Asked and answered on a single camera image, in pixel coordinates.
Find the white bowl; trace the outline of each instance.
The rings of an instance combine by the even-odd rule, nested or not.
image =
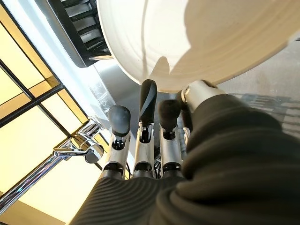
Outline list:
[[[135,82],[177,92],[260,64],[300,30],[300,0],[97,0],[113,57]]]

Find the window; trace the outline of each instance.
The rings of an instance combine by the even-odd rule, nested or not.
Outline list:
[[[87,121],[87,116],[1,5],[0,38],[0,193],[4,193],[70,137]],[[95,139],[105,149],[100,160],[104,165],[108,145],[100,135]],[[41,213],[40,218],[45,213],[56,218],[58,224],[68,222],[100,174],[101,171],[87,164],[83,157],[72,157],[60,162],[20,201],[37,209],[35,212]],[[15,213],[13,210],[15,207],[7,211],[22,218],[20,209]],[[6,212],[0,215],[0,222],[16,224],[15,220],[4,221]],[[40,224],[38,221],[30,223],[30,219],[38,216],[23,216],[28,224]]]

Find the black dish rack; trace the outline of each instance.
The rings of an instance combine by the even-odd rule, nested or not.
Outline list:
[[[47,2],[68,38],[60,41],[78,67],[88,67],[97,60],[111,58],[101,30],[96,0]]]

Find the metal pipe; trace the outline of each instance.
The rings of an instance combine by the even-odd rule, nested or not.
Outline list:
[[[0,215],[15,203],[36,182],[52,170],[63,158],[50,155],[40,165],[0,196]]]

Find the chrome faucet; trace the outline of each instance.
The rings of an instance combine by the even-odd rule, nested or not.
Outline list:
[[[68,138],[52,154],[18,183],[0,196],[0,215],[26,193],[36,182],[52,170],[61,160],[68,160],[72,156],[84,156],[85,161],[94,163],[103,156],[103,147],[92,140],[104,128],[93,117],[74,135]]]

